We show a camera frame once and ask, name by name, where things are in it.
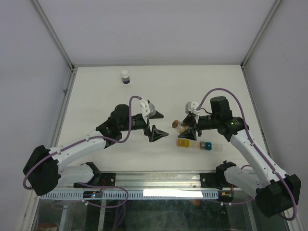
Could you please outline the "clear bottle yellow pills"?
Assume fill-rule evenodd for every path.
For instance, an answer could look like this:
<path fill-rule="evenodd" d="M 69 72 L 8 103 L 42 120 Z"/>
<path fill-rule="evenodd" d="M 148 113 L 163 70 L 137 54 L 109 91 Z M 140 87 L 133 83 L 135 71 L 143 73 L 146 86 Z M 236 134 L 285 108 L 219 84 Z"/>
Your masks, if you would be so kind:
<path fill-rule="evenodd" d="M 178 129 L 175 129 L 179 134 L 182 134 L 183 132 L 187 131 L 189 129 L 189 127 L 184 124 L 182 121 L 180 121 L 180 127 Z"/>

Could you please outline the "clear bottle cap orange label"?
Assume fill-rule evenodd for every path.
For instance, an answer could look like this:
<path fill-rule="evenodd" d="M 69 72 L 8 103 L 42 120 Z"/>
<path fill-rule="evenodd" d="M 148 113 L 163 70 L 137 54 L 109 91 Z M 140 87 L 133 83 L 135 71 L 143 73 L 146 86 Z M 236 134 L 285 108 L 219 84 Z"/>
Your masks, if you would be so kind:
<path fill-rule="evenodd" d="M 180 124 L 181 124 L 181 122 L 180 121 L 178 121 L 178 120 L 174 120 L 173 122 L 172 122 L 172 128 L 173 129 L 178 129 L 179 127 L 180 127 Z"/>

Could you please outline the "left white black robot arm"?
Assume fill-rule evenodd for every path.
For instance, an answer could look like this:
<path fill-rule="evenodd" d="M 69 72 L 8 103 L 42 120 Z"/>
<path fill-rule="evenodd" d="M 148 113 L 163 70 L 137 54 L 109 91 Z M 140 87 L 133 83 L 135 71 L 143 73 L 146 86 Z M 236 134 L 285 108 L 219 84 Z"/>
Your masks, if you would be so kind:
<path fill-rule="evenodd" d="M 132 115 L 131 104 L 117 105 L 105 122 L 73 143 L 52 148 L 36 147 L 23 169 L 23 187 L 42 196 L 58 185 L 103 186 L 102 173 L 94 163 L 79 166 L 71 166 L 71 163 L 116 143 L 126 142 L 128 138 L 123 138 L 122 132 L 130 136 L 133 130 L 143 130 L 149 142 L 168 136 L 150 125 L 150 119 L 162 119 L 164 115 L 148 100 L 139 99 L 139 104 L 141 113 L 136 115 Z"/>

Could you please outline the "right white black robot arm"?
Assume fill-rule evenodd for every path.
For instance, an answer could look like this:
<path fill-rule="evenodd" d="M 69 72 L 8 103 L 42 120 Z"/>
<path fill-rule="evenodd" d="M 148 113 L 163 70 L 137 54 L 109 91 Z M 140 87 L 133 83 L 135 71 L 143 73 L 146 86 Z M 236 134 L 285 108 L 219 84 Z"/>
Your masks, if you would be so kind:
<path fill-rule="evenodd" d="M 210 99 L 211 113 L 200 115 L 200 104 L 188 102 L 184 124 L 188 128 L 179 138 L 195 141 L 204 130 L 215 129 L 230 142 L 245 158 L 254 174 L 240 169 L 231 161 L 224 161 L 206 182 L 221 190 L 231 184 L 239 187 L 256 202 L 261 213 L 267 217 L 277 215 L 298 205 L 301 180 L 280 168 L 268 154 L 262 152 L 252 137 L 244 117 L 234 117 L 229 102 L 224 96 Z"/>

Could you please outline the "white cap blue pill bottle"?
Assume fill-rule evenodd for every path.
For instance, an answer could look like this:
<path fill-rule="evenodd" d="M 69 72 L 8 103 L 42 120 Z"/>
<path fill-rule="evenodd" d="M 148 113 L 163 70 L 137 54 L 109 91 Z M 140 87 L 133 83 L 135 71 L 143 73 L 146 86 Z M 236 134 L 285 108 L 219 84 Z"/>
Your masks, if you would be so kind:
<path fill-rule="evenodd" d="M 130 83 L 130 75 L 128 70 L 122 70 L 121 71 L 121 79 L 123 84 L 129 84 Z"/>

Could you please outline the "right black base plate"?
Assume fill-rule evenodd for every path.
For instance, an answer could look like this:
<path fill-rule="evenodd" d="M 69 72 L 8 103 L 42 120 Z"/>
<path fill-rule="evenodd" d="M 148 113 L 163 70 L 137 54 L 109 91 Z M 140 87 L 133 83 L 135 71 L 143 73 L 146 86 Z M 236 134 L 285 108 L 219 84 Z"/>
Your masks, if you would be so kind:
<path fill-rule="evenodd" d="M 200 173 L 201 188 L 215 188 L 223 190 L 231 188 L 231 184 L 226 180 L 224 173 L 202 172 Z"/>

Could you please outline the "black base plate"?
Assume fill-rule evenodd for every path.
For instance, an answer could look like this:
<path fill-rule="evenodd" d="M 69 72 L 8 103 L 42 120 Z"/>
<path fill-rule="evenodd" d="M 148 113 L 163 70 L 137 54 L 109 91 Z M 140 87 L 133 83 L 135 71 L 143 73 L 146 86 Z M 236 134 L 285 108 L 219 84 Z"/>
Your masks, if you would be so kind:
<path fill-rule="evenodd" d="M 74 183 L 74 188 L 102 188 L 103 186 L 115 186 L 116 173 L 96 173 L 87 182 Z"/>
<path fill-rule="evenodd" d="M 215 188 L 223 190 L 231 188 L 231 184 L 226 180 L 224 173 L 202 172 L 200 173 L 201 188 Z"/>

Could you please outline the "aluminium mounting rail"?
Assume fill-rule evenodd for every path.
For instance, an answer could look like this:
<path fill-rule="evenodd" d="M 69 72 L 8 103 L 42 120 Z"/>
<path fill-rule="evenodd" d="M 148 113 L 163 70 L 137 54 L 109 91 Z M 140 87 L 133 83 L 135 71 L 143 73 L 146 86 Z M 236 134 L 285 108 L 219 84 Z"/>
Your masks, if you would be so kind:
<path fill-rule="evenodd" d="M 214 171 L 104 171 L 116 173 L 115 186 L 127 190 L 179 189 L 217 190 L 201 188 L 200 173 Z"/>

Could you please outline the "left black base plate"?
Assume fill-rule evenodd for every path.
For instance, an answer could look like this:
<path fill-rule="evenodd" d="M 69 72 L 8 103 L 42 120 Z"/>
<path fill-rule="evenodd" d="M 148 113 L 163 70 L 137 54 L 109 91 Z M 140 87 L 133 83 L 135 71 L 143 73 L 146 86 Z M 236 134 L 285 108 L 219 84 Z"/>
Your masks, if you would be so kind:
<path fill-rule="evenodd" d="M 102 188 L 103 186 L 115 186 L 116 173 L 96 173 L 87 182 L 74 183 L 74 188 Z"/>

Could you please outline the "right aluminium frame post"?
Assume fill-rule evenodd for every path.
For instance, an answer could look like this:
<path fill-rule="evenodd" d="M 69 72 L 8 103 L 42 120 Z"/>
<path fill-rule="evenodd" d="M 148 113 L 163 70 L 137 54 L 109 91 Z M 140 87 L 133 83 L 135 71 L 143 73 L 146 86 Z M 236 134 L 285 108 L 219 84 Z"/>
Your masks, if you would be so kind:
<path fill-rule="evenodd" d="M 269 24 L 271 23 L 273 17 L 275 16 L 278 8 L 280 7 L 280 5 L 282 4 L 283 0 L 275 0 L 273 2 L 273 4 L 271 5 L 265 19 L 263 20 L 255 38 L 253 39 L 252 44 L 250 45 L 245 57 L 243 58 L 240 66 L 241 69 L 245 69 L 245 66 L 247 65 L 250 57 L 252 56 L 254 50 L 256 49 L 258 43 L 260 42 L 260 40 L 262 39 L 267 27 L 269 26 Z"/>

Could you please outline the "aluminium frame post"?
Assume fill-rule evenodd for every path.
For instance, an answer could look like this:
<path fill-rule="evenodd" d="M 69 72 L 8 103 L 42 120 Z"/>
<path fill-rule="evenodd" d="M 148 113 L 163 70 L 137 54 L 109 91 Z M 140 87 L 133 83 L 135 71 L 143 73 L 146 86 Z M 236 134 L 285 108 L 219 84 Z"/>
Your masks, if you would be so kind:
<path fill-rule="evenodd" d="M 38 14 L 42 24 L 44 25 L 47 33 L 49 34 L 51 40 L 53 41 L 56 49 L 60 53 L 62 59 L 64 60 L 64 62 L 66 63 L 66 65 L 69 67 L 70 70 L 74 70 L 74 64 L 69 58 L 63 44 L 61 43 L 56 31 L 54 30 L 40 2 L 38 0 L 30 0 L 30 3 L 32 4 L 34 10 Z"/>
<path fill-rule="evenodd" d="M 273 2 L 273 4 L 271 5 L 265 19 L 263 20 L 255 38 L 253 39 L 252 44 L 250 45 L 245 57 L 243 58 L 240 66 L 241 69 L 245 69 L 245 66 L 247 65 L 250 57 L 252 56 L 254 50 L 256 49 L 258 43 L 260 42 L 260 40 L 262 39 L 267 27 L 269 26 L 269 24 L 271 23 L 273 17 L 275 16 L 278 8 L 280 7 L 280 5 L 282 4 L 283 0 L 275 0 Z"/>

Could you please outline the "left aluminium frame post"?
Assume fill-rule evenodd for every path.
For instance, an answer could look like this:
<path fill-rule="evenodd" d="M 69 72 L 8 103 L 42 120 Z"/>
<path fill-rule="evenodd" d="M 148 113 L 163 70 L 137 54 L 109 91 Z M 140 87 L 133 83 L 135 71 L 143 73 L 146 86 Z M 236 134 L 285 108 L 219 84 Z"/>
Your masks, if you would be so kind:
<path fill-rule="evenodd" d="M 38 0 L 30 0 L 30 3 L 32 4 L 34 10 L 38 14 L 42 24 L 44 25 L 47 33 L 49 34 L 51 40 L 53 41 L 56 49 L 60 53 L 62 59 L 64 60 L 64 62 L 66 63 L 66 65 L 69 67 L 70 70 L 74 70 L 74 64 L 69 58 L 63 44 L 61 43 L 56 31 L 54 30 L 40 2 Z"/>

